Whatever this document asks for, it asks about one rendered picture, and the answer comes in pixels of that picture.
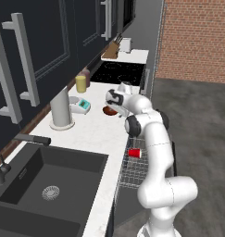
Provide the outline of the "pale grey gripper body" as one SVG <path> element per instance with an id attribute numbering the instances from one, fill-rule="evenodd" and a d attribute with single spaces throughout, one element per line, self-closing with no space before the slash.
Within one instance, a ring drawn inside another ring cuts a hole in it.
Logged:
<path id="1" fill-rule="evenodd" d="M 111 109 L 117 111 L 122 117 L 126 118 L 130 115 L 130 112 L 126 108 L 123 108 L 122 106 L 110 105 L 109 103 L 106 103 L 106 105 L 109 106 Z"/>

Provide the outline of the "brown bowl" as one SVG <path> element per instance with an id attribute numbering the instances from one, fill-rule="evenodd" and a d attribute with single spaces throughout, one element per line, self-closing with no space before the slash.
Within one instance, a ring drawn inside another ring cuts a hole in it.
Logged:
<path id="1" fill-rule="evenodd" d="M 103 107 L 103 112 L 108 116 L 115 116 L 115 115 L 118 114 L 118 112 L 116 110 L 112 109 L 109 106 L 104 106 Z"/>

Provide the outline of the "red cup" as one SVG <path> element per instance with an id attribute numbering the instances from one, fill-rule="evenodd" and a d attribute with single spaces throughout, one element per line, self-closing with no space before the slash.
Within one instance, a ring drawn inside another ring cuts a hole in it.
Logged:
<path id="1" fill-rule="evenodd" d="M 139 148 L 129 149 L 128 150 L 128 156 L 136 157 L 136 158 L 141 158 L 142 157 L 142 151 Z"/>

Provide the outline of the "dark dishwasher door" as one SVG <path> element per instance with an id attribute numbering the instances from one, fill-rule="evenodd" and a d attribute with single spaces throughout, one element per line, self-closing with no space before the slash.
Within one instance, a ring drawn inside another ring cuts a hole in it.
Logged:
<path id="1" fill-rule="evenodd" d="M 137 189 L 125 188 L 119 185 L 115 197 L 115 227 L 118 228 L 143 210 L 144 208 L 137 198 Z"/>

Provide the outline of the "black hob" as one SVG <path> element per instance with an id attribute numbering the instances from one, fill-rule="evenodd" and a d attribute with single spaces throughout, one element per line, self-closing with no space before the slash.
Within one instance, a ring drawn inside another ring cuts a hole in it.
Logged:
<path id="1" fill-rule="evenodd" d="M 145 64 L 104 61 L 91 76 L 91 81 L 120 84 L 128 81 L 139 86 L 144 74 Z"/>

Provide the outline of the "yellow jar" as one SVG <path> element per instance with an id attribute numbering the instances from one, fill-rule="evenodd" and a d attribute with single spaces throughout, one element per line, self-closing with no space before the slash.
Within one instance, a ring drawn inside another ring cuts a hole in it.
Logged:
<path id="1" fill-rule="evenodd" d="M 86 77 L 84 75 L 76 77 L 76 89 L 78 93 L 86 92 Z"/>

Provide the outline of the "brown jar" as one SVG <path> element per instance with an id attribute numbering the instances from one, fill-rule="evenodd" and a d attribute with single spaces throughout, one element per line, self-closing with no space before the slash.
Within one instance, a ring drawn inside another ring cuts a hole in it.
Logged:
<path id="1" fill-rule="evenodd" d="M 90 70 L 89 69 L 83 69 L 81 71 L 81 74 L 86 77 L 86 87 L 90 87 Z"/>

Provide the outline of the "wooden knife block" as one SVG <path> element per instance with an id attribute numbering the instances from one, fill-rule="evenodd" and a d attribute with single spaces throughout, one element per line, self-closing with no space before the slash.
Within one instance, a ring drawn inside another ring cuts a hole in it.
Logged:
<path id="1" fill-rule="evenodd" d="M 122 36 L 119 34 L 117 39 L 111 43 L 108 48 L 108 57 L 112 59 L 116 59 L 119 51 L 119 44 L 122 40 Z"/>

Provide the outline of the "dark grey tap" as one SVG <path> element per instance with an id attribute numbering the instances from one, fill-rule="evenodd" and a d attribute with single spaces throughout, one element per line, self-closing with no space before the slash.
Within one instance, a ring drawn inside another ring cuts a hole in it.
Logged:
<path id="1" fill-rule="evenodd" d="M 39 143 L 44 146 L 48 146 L 51 143 L 51 139 L 48 137 L 29 135 L 23 133 L 19 133 L 14 137 L 14 139 L 17 141 Z M 5 162 L 3 156 L 0 156 L 0 160 L 2 162 L 2 165 L 0 166 L 0 185 L 3 185 L 6 181 L 5 176 L 11 170 L 11 166 Z"/>

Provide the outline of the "dark grey sink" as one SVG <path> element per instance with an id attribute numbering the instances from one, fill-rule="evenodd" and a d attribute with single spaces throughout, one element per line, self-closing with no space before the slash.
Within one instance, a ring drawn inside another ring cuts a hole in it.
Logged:
<path id="1" fill-rule="evenodd" d="M 26 144 L 0 185 L 0 237 L 82 237 L 107 160 Z"/>

